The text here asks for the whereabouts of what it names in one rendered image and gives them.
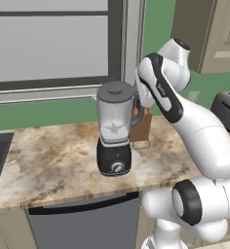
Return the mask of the brown wooden knife block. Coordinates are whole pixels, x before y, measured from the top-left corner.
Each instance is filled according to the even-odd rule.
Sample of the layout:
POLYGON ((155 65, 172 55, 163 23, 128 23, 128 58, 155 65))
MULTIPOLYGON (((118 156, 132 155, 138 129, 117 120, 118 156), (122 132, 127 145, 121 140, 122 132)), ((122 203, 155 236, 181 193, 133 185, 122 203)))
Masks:
POLYGON ((146 149, 150 147, 149 130, 152 121, 152 109, 145 108, 142 120, 136 126, 131 128, 130 144, 135 150, 146 149))

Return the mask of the beige wall cupboard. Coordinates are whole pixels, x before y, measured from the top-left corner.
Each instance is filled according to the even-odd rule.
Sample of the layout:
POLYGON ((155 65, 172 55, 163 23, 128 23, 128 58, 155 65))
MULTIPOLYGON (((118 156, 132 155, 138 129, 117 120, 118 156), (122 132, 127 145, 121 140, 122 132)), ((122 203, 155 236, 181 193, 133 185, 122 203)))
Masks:
POLYGON ((230 72, 230 0, 175 0, 172 36, 190 47, 192 71, 230 72))

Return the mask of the dark grey toaster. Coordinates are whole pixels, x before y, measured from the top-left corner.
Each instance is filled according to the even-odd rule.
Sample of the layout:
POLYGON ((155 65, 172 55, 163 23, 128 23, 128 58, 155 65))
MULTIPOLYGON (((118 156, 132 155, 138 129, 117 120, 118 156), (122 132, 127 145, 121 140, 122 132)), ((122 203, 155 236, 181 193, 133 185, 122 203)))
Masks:
POLYGON ((230 91, 222 91, 215 96, 211 105, 211 111, 230 132, 230 91))

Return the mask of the white wall socket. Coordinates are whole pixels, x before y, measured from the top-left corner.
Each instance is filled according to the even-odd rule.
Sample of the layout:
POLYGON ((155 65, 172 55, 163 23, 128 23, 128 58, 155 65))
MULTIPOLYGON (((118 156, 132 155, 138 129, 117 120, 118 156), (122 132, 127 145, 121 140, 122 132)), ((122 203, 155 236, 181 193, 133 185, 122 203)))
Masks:
POLYGON ((200 93, 198 91, 190 91, 188 93, 188 99, 194 103, 197 103, 199 100, 200 93))

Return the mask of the beige base cupboard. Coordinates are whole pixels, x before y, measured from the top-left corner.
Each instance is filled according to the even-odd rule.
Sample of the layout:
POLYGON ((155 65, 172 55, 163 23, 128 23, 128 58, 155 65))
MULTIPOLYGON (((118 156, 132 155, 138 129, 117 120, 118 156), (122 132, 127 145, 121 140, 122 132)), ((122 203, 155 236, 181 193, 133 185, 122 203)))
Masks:
POLYGON ((37 249, 22 209, 0 211, 0 249, 37 249))

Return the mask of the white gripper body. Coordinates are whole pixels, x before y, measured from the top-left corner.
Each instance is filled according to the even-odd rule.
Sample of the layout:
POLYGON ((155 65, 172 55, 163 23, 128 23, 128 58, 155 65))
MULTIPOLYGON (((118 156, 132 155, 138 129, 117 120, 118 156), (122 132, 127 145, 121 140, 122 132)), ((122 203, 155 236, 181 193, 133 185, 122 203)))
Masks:
POLYGON ((155 103, 148 88, 140 81, 138 76, 135 76, 136 87, 140 99, 140 104, 142 107, 151 108, 155 103))

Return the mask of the grey dishwasher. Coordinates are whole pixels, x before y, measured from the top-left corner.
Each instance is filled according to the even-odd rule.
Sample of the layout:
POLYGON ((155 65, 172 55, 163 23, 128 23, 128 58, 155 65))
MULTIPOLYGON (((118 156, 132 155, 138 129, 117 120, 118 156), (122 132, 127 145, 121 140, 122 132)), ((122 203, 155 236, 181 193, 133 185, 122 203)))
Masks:
POLYGON ((29 208, 38 249, 134 249, 139 192, 29 208))

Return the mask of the grey blender with dark base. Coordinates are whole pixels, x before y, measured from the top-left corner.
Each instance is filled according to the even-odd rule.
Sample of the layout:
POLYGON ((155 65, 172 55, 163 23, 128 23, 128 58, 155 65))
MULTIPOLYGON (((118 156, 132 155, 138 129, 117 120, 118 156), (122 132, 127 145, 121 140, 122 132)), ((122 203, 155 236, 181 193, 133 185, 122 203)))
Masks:
POLYGON ((106 177, 127 174, 132 167, 129 135, 131 128, 142 120, 144 108, 134 90, 134 96, 124 103, 106 103, 96 94, 99 138, 96 162, 99 172, 106 177))

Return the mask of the dark grey blender lid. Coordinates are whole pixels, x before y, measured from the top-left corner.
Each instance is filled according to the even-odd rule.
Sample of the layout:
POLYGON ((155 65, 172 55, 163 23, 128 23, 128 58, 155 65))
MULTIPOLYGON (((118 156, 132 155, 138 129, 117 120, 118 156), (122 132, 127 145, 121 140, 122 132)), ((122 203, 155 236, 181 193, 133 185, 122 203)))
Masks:
POLYGON ((132 99, 134 88, 121 81, 114 81, 103 84, 97 90, 97 97, 106 103, 124 103, 132 99))

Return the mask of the grey framed window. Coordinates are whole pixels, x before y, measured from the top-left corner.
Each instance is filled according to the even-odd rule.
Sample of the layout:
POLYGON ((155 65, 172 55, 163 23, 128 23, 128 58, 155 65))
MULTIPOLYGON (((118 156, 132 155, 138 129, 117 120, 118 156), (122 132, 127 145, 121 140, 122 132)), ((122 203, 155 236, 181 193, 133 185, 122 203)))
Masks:
POLYGON ((0 0, 0 104, 134 82, 145 0, 0 0))

